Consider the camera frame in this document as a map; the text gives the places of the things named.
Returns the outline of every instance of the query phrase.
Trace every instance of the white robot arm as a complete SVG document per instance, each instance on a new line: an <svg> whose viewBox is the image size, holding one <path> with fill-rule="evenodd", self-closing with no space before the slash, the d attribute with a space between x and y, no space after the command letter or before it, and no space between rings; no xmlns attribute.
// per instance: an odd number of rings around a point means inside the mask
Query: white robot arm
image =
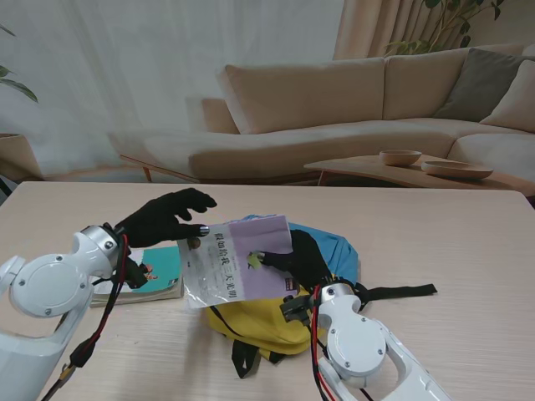
<svg viewBox="0 0 535 401"><path fill-rule="evenodd" d="M103 227L74 234L69 254L26 262L15 256L0 266L0 296L31 317L64 316L46 338L26 338L0 330L0 399L34 401L57 365L93 296L91 276L110 278L119 244Z"/></svg>
<svg viewBox="0 0 535 401"><path fill-rule="evenodd" d="M358 314L361 301L345 284L323 287L318 324L327 330L329 359L318 361L329 387L343 401L357 399L343 382L365 388L389 356L398 371L396 389L384 401L450 401L415 356L381 322Z"/></svg>

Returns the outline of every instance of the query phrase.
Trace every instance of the coffee table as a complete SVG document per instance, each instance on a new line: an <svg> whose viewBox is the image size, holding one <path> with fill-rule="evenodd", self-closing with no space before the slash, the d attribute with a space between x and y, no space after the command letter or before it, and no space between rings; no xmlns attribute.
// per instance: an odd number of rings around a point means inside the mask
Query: coffee table
<svg viewBox="0 0 535 401"><path fill-rule="evenodd" d="M69 251L73 233L120 221L148 200L184 185L21 184L0 206L0 262ZM433 297L372 302L382 321L453 399L532 399L535 347L535 211L513 191L287 186L197 186L219 206L194 222L281 213L345 236L359 253L367 287L433 282ZM61 363L96 328L91 309ZM42 335L56 319L23 317L0 300L0 328ZM119 305L87 365L54 401L316 400L310 354L240 380L232 342L184 300ZM386 382L396 376L385 366ZM59 373L59 367L48 382ZM370 391L375 400L386 388Z"/></svg>
<svg viewBox="0 0 535 401"><path fill-rule="evenodd" d="M526 197L535 196L535 184L514 175L493 172L484 180L453 180L427 175L421 170L423 161L447 161L422 155L416 163L406 167L383 165L378 155L357 156L348 159L319 161L305 165L307 169L320 170L318 185L325 185L335 175L356 175L387 181L409 188L441 188L456 190L516 190Z"/></svg>

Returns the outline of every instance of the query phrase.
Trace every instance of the book cover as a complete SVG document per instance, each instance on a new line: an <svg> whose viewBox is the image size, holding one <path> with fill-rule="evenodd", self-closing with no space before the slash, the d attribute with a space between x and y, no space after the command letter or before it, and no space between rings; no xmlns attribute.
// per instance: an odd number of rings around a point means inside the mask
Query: book cover
<svg viewBox="0 0 535 401"><path fill-rule="evenodd" d="M140 302L145 298L153 300L171 297L169 292L173 292L174 297L181 295L181 259L177 246L134 250L129 258L138 265L141 263L146 265L147 283L137 289L131 289L125 284L117 300L118 303L124 303L120 302L121 299ZM107 300L112 286L112 282L101 282L96 285L92 306L99 306L103 300Z"/></svg>
<svg viewBox="0 0 535 401"><path fill-rule="evenodd" d="M178 243L192 307L297 294L298 286L289 273L252 257L255 251L292 252L285 216L210 226L208 236Z"/></svg>

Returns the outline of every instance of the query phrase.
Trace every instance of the floor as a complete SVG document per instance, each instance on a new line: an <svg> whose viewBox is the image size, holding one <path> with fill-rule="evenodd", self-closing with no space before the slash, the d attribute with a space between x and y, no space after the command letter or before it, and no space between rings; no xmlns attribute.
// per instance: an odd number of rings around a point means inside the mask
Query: floor
<svg viewBox="0 0 535 401"><path fill-rule="evenodd" d="M161 184L187 184L172 175L165 175L155 171L150 172L153 182ZM102 168L97 170L77 171L67 175L56 175L47 177L47 181L65 182L142 182L146 183L145 173L140 167L117 167Z"/></svg>

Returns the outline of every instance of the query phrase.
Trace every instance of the beige sofa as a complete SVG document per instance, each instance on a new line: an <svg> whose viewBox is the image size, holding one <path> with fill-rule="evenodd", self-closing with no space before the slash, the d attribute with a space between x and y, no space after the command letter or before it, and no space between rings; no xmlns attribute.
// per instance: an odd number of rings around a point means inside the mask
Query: beige sofa
<svg viewBox="0 0 535 401"><path fill-rule="evenodd" d="M535 45L485 48L535 55ZM225 99L188 100L192 132L114 132L110 139L125 160L200 182L300 181L311 177L307 163L386 149L480 163L535 182L534 134L431 118L466 55L228 65L218 77Z"/></svg>

